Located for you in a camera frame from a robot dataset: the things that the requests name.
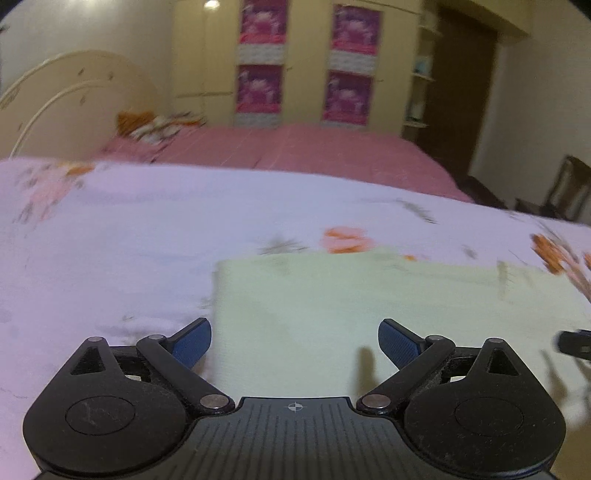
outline beige headboard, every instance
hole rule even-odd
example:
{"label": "beige headboard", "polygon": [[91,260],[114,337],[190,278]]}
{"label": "beige headboard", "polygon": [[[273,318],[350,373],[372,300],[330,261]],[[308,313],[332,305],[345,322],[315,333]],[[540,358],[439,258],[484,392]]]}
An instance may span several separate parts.
{"label": "beige headboard", "polygon": [[47,60],[0,99],[0,158],[87,160],[115,134],[120,111],[159,111],[155,86],[117,54],[77,51]]}

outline green towel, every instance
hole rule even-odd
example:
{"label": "green towel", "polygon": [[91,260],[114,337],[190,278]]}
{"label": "green towel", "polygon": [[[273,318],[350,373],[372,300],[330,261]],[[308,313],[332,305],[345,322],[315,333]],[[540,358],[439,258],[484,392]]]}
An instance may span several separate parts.
{"label": "green towel", "polygon": [[569,387],[584,379],[552,352],[558,330],[588,328],[567,278],[361,254],[284,254],[220,264],[213,322],[215,385],[242,396],[358,398],[395,373],[378,346],[393,318],[420,336],[459,346],[501,337],[547,386],[546,351]]}

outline triangular cutout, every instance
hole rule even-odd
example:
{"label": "triangular cutout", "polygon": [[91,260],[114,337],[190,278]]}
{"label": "triangular cutout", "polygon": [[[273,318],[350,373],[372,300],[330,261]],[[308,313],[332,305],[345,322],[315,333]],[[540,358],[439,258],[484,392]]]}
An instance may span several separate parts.
{"label": "triangular cutout", "polygon": [[488,366],[488,372],[490,374],[511,375],[512,377],[519,375],[519,372],[515,369],[507,354],[500,349],[494,350],[492,352],[492,358],[491,363]]}
{"label": "triangular cutout", "polygon": [[100,358],[99,349],[94,346],[86,350],[74,370],[72,370],[72,375],[95,374],[104,370],[105,366]]}

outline chair backrest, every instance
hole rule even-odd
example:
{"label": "chair backrest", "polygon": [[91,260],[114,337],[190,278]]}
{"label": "chair backrest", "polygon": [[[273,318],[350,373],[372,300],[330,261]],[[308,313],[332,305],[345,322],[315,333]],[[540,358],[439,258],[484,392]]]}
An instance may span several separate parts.
{"label": "chair backrest", "polygon": [[576,157],[566,155],[544,208],[559,218],[576,221],[590,193],[591,167]]}

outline shelf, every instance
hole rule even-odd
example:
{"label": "shelf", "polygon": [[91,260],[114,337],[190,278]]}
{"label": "shelf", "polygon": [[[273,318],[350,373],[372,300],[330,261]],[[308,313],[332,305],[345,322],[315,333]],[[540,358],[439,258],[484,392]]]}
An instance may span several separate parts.
{"label": "shelf", "polygon": [[441,37],[441,32],[433,27],[428,27],[426,25],[419,25],[419,27],[421,32],[427,37],[431,37],[432,39]]}
{"label": "shelf", "polygon": [[410,128],[427,128],[428,125],[422,122],[415,122],[414,120],[406,120],[403,123],[403,126],[410,127]]}
{"label": "shelf", "polygon": [[435,81],[434,78],[428,77],[427,75],[423,75],[421,73],[413,73],[413,77],[415,77],[416,79],[425,80],[426,82],[434,82]]}

